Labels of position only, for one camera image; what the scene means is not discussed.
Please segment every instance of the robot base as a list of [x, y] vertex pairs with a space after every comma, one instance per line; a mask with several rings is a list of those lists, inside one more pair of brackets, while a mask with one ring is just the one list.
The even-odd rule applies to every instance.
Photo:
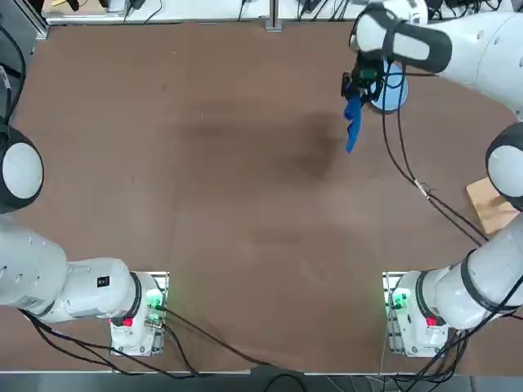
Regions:
[[418, 271], [383, 274], [391, 351], [431, 358], [447, 341], [449, 326], [429, 326], [416, 301]]
[[122, 327], [110, 324], [111, 345], [128, 355], [146, 356], [163, 352], [163, 319], [165, 314], [155, 305], [165, 305], [168, 273], [137, 272], [142, 296], [136, 316]]

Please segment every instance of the brown mat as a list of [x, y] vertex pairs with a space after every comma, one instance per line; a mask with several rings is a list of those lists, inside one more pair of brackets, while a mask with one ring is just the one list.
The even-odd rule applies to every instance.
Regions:
[[[16, 214], [70, 260], [120, 257], [169, 270], [171, 304], [251, 355], [310, 372], [377, 372], [381, 272], [436, 268], [472, 247], [403, 181], [372, 111], [353, 154], [339, 97], [355, 57], [348, 24], [70, 27], [38, 44], [16, 126], [46, 183]], [[403, 126], [421, 180], [475, 219], [466, 184], [512, 116], [411, 78]], [[396, 120], [388, 126], [396, 147]], [[89, 369], [2, 309], [0, 368]], [[59, 326], [103, 341], [96, 320]], [[250, 367], [175, 324], [204, 370]], [[512, 320], [475, 339], [462, 372], [522, 374]], [[168, 348], [153, 359], [182, 368]], [[423, 361], [387, 355], [384, 369]], [[131, 364], [130, 369], [138, 369]]]

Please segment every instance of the wooden block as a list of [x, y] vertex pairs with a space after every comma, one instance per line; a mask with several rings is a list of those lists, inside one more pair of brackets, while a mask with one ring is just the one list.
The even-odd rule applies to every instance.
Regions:
[[467, 193], [485, 234], [501, 230], [519, 213], [498, 193], [489, 177], [470, 184]]

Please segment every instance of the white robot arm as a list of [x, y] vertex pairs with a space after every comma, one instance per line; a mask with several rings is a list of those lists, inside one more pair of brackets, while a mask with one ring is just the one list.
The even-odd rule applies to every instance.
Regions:
[[[425, 24], [417, 0], [371, 3], [356, 21], [351, 45], [366, 60], [397, 60], [478, 91], [511, 109], [517, 121], [486, 154], [489, 178], [523, 209], [523, 15], [488, 12]], [[433, 356], [448, 327], [469, 329], [492, 314], [523, 275], [523, 215], [462, 261], [444, 269], [411, 271], [392, 294], [405, 353]], [[523, 304], [519, 288], [498, 315]]]
[[[0, 126], [0, 213], [31, 204], [43, 183], [36, 147]], [[0, 305], [26, 310], [46, 323], [109, 319], [112, 345], [129, 355], [161, 350], [164, 294], [150, 274], [130, 272], [118, 259], [68, 262], [63, 249], [0, 216]]]

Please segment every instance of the blue cloth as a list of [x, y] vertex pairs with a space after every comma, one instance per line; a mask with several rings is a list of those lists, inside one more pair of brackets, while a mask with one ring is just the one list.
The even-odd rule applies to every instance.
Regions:
[[343, 110], [343, 116], [351, 122], [346, 128], [348, 139], [345, 146], [345, 150], [351, 153], [361, 129], [361, 101], [359, 94], [354, 94], [352, 98], [347, 101], [346, 108]]

